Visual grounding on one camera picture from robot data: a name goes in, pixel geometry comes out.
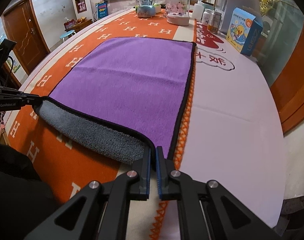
white plastic bottle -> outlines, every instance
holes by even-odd
[[[207,26],[209,23],[210,15],[211,15],[212,10],[210,9],[205,9],[202,17],[202,25]]]
[[[203,15],[203,3],[201,1],[198,1],[193,8],[193,13],[192,13],[192,18],[196,20],[201,20],[202,15]]]

white container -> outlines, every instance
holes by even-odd
[[[201,20],[203,15],[204,6],[201,1],[198,1],[193,8],[192,18]]]
[[[207,26],[209,23],[210,15],[212,13],[212,10],[210,9],[205,9],[202,17],[202,25]]]
[[[155,7],[155,13],[159,13],[161,12],[161,4],[154,4],[154,7]]]

cardboard box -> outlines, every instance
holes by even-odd
[[[238,52],[251,56],[262,29],[263,23],[260,16],[235,8],[226,39]]]
[[[73,27],[74,25],[75,25],[75,20],[74,20],[74,19],[72,19],[72,20],[70,20],[70,21],[64,23],[64,27],[65,27],[66,30],[67,30],[68,28]]]

wooden cabinet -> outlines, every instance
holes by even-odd
[[[88,19],[84,22],[76,24],[76,25],[66,29],[65,31],[68,32],[68,31],[74,30],[76,33],[78,33],[80,30],[83,30],[85,27],[89,26],[90,24],[92,24],[92,19]]]

jar lid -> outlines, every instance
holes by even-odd
[[[211,9],[205,9],[204,12],[211,13],[211,12],[213,12],[213,10],[211,10]]]
[[[222,13],[218,12],[218,11],[212,11],[212,13],[216,14],[216,15],[222,15]]]

